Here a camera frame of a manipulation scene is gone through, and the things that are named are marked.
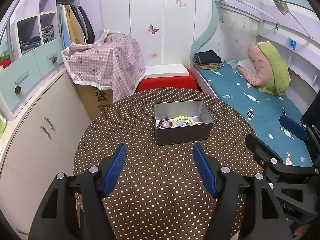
cardboard box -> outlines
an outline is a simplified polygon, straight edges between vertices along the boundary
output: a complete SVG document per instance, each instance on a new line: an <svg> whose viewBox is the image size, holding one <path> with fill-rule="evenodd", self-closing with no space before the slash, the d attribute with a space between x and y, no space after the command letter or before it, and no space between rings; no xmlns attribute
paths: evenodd
<svg viewBox="0 0 320 240"><path fill-rule="evenodd" d="M86 85L76 86L91 120L113 103L112 90L99 90Z"/></svg>

blue gripper pad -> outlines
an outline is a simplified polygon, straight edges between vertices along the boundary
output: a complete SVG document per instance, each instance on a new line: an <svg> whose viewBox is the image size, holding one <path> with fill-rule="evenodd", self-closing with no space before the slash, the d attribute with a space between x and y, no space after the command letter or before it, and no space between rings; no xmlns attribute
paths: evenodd
<svg viewBox="0 0 320 240"><path fill-rule="evenodd" d="M119 149L117 149L117 152L115 152L113 162L111 163L110 168L105 176L103 188L103 194L105 196L108 196L115 189L126 159L127 146L122 145Z"/></svg>
<svg viewBox="0 0 320 240"><path fill-rule="evenodd" d="M192 156L197 166L205 190L212 197L215 197L218 193L215 187L215 177L211 169L209 168L205 157L203 156L202 149L197 144L193 146Z"/></svg>
<svg viewBox="0 0 320 240"><path fill-rule="evenodd" d="M279 123L282 127L293 133L299 140L308 139L307 131L304 127L290 119L289 117L280 116Z"/></svg>

bracelet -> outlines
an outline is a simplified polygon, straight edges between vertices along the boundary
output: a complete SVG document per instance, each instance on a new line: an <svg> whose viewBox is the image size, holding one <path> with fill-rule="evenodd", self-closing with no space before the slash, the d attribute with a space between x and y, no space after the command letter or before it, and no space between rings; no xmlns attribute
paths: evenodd
<svg viewBox="0 0 320 240"><path fill-rule="evenodd" d="M177 121L178 120L185 120L183 123L182 123L182 126L185 126L185 125L189 125L190 123L192 125L195 125L195 121L192 120L192 118L188 117L188 116L177 116L175 119L173 119L173 123L176 125Z"/></svg>
<svg viewBox="0 0 320 240"><path fill-rule="evenodd" d="M157 128L167 128L167 123L169 123L169 127L176 127L177 126L177 121L178 120L183 120L184 122L182 123L181 126L186 126L186 125L196 125L196 124L202 124L203 122L195 122L193 121L192 118L188 116L177 116L176 118L173 119L173 121L169 118L162 119L160 120L159 124L157 125Z"/></svg>

green blanket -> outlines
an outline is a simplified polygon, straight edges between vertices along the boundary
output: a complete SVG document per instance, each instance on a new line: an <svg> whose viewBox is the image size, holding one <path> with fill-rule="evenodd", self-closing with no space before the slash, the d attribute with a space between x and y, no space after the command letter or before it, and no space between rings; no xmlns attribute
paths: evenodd
<svg viewBox="0 0 320 240"><path fill-rule="evenodd" d="M271 42L267 41L258 46L270 62L273 72L273 78L269 83L258 87L258 90L262 93L282 96L290 84L288 67Z"/></svg>

red stool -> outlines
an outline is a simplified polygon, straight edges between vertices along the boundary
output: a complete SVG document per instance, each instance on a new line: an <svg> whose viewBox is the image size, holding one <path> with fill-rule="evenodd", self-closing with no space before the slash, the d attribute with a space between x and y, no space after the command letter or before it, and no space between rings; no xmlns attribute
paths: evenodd
<svg viewBox="0 0 320 240"><path fill-rule="evenodd" d="M189 71L189 76L143 79L139 83L136 93L149 89L168 87L197 90L196 80L191 74L191 71L189 69L187 70Z"/></svg>

